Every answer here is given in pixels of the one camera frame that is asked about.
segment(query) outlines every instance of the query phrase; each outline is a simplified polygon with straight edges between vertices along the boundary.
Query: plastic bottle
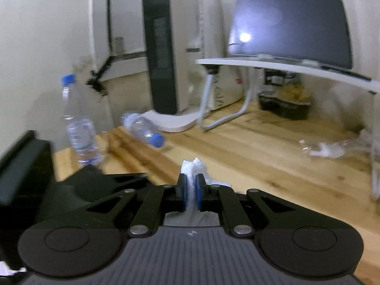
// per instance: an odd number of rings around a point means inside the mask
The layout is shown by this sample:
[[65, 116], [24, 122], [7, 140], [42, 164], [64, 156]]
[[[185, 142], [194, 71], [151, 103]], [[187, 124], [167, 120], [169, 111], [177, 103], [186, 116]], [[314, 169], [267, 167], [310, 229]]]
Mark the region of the plastic bottle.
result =
[[137, 112], [126, 112], [121, 118], [122, 125], [130, 131], [133, 137], [155, 148], [161, 148], [165, 143], [154, 124]]
[[66, 103], [66, 132], [78, 161], [83, 165], [98, 165], [101, 161], [96, 144], [94, 124], [84, 112], [83, 97], [75, 85], [74, 74], [62, 77], [63, 100]]

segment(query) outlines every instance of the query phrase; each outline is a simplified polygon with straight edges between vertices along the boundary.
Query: wooden tabletop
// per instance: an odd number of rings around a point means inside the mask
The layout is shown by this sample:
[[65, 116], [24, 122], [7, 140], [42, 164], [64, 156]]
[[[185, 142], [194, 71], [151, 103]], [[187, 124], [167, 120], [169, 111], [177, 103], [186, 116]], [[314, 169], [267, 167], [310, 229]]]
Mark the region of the wooden tabletop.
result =
[[[206, 122], [240, 107], [241, 103], [235, 103], [214, 111]], [[122, 142], [121, 132], [114, 130], [110, 136]], [[364, 254], [355, 274], [364, 284], [380, 285], [380, 216], [371, 199], [368, 156], [310, 159], [299, 144], [300, 140], [336, 142], [349, 136], [332, 122], [313, 118], [289, 121], [252, 103], [246, 115], [211, 131], [204, 133], [194, 127], [165, 134], [165, 147], [155, 151], [145, 146], [129, 150], [138, 143], [124, 141], [126, 152], [119, 145], [113, 147], [115, 153], [104, 160], [102, 170], [106, 174], [150, 172], [157, 184], [173, 183], [183, 160], [198, 157], [212, 178], [231, 183], [235, 191], [259, 188], [351, 224], [364, 240]], [[58, 181], [79, 169], [69, 148], [55, 153], [54, 162]]]

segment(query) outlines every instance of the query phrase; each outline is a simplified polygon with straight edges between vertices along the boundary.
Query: metal screw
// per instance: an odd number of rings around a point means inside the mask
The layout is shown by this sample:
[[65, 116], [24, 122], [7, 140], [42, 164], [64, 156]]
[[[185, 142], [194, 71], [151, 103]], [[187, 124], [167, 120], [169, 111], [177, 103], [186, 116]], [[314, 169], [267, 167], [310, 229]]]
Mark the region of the metal screw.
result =
[[252, 228], [248, 225], [238, 225], [235, 226], [234, 232], [236, 234], [250, 234], [252, 232]]
[[147, 226], [145, 225], [135, 225], [135, 226], [132, 226], [129, 229], [129, 231], [131, 232], [131, 234], [140, 235], [140, 234], [146, 234], [149, 231], [149, 228], [147, 228]]

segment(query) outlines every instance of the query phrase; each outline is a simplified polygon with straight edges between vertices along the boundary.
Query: white curtain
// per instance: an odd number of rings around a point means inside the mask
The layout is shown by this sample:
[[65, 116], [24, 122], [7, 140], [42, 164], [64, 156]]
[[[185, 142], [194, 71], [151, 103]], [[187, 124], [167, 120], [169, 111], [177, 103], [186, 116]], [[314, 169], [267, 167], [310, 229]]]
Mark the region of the white curtain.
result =
[[[205, 58], [225, 57], [236, 0], [199, 0], [202, 50]], [[343, 0], [353, 49], [353, 71], [380, 80], [380, 0]], [[371, 126], [368, 92], [328, 79], [303, 76], [312, 92], [313, 114], [348, 129]]]

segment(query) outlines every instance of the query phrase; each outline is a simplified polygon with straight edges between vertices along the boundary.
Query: white tissue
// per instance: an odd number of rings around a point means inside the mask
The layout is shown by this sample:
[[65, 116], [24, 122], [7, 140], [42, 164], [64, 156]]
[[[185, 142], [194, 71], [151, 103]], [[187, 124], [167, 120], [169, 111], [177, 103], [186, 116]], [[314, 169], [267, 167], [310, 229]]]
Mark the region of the white tissue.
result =
[[218, 226], [219, 218], [213, 212], [200, 212], [197, 209], [195, 195], [195, 176], [203, 174], [206, 184], [220, 184], [231, 187], [226, 182], [213, 180], [207, 173], [207, 167], [198, 158], [194, 161], [183, 161], [181, 173], [187, 176], [187, 205], [186, 211], [168, 213], [164, 220], [165, 226], [183, 226], [183, 227], [202, 227], [202, 226]]

